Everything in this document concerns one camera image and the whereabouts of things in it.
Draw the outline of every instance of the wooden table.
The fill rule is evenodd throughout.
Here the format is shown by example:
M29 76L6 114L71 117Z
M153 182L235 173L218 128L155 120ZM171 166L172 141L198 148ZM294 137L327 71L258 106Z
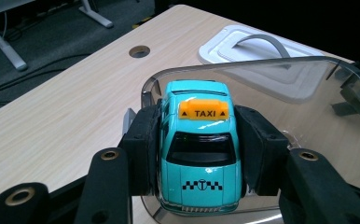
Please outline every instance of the wooden table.
M92 156L116 147L127 108L141 107L141 89L157 72L199 65L198 49L223 27L237 24L176 6L100 49L0 109L0 193L25 182L49 191L85 175ZM129 51L148 46L149 55ZM139 197L134 223L154 223Z

